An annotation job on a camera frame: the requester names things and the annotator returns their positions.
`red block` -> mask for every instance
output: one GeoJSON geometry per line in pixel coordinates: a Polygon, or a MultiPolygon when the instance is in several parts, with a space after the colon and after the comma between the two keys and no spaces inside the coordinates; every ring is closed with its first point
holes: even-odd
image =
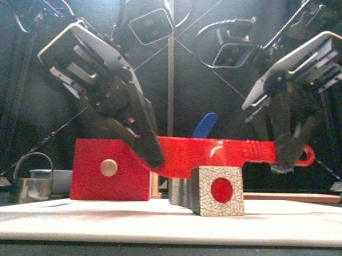
{"type": "Polygon", "coordinates": [[[149,200],[149,169],[120,140],[77,139],[73,159],[70,199],[149,200]],[[105,160],[117,164],[113,176],[101,172],[105,160]]]}

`metal cup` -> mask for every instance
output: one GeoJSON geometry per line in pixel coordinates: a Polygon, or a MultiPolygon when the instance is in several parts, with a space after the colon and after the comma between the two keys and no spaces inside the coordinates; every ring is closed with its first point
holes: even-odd
{"type": "Polygon", "coordinates": [[[17,164],[13,173],[13,187],[9,196],[9,203],[24,204],[30,202],[40,202],[49,199],[50,190],[52,190],[52,175],[53,174],[53,164],[49,157],[40,153],[32,152],[24,155],[17,164]],[[32,155],[44,156],[50,164],[50,175],[46,178],[17,178],[18,169],[22,161],[32,155]]]}

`red tool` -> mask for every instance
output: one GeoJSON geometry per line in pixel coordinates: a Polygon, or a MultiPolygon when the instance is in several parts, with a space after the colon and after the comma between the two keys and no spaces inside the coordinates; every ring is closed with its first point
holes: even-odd
{"type": "MultiPolygon", "coordinates": [[[[159,137],[159,142],[165,161],[152,171],[168,178],[189,178],[191,170],[199,166],[243,167],[245,162],[277,162],[273,142],[171,137],[159,137]]],[[[311,147],[304,147],[304,153],[296,166],[308,166],[315,160],[311,147]]]]}

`black background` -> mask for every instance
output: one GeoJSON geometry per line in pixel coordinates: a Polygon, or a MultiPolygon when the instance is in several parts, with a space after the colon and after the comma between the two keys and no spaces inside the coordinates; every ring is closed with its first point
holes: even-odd
{"type": "MultiPolygon", "coordinates": [[[[110,34],[118,13],[118,1],[69,0],[77,16],[82,16],[102,34],[110,34]]],[[[151,46],[136,45],[126,60],[136,75],[145,97],[153,105],[159,135],[191,137],[201,117],[215,112],[219,122],[209,138],[256,139],[253,129],[244,124],[241,104],[256,79],[253,67],[212,72],[192,55],[192,42],[199,30],[212,22],[256,17],[252,39],[264,45],[300,5],[297,0],[207,0],[197,1],[189,18],[176,28],[173,41],[173,123],[168,130],[168,41],[151,46]]],[[[181,20],[189,1],[175,1],[175,17],[181,20]]],[[[53,38],[58,26],[48,24],[36,35],[20,31],[9,9],[0,5],[0,172],[4,171],[29,148],[64,124],[81,109],[77,100],[62,86],[50,79],[48,70],[38,63],[36,54],[53,38]],[[24,73],[25,58],[29,68],[24,73]]],[[[46,153],[56,169],[72,169],[76,138],[112,138],[110,132],[96,127],[101,118],[86,111],[50,139],[38,151],[46,153]]],[[[312,136],[310,145],[316,156],[331,163],[324,125],[312,136]]],[[[44,159],[29,159],[24,171],[46,168],[44,159]]],[[[334,177],[314,164],[295,168],[293,173],[277,175],[265,164],[245,164],[244,189],[253,191],[323,191],[332,185],[334,177]]]]}

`white table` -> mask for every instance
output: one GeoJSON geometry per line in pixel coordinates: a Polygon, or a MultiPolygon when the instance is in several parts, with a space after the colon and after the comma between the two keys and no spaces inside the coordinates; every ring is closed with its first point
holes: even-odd
{"type": "Polygon", "coordinates": [[[165,199],[5,206],[0,240],[342,248],[342,208],[272,200],[244,207],[244,216],[200,217],[165,199]]]}

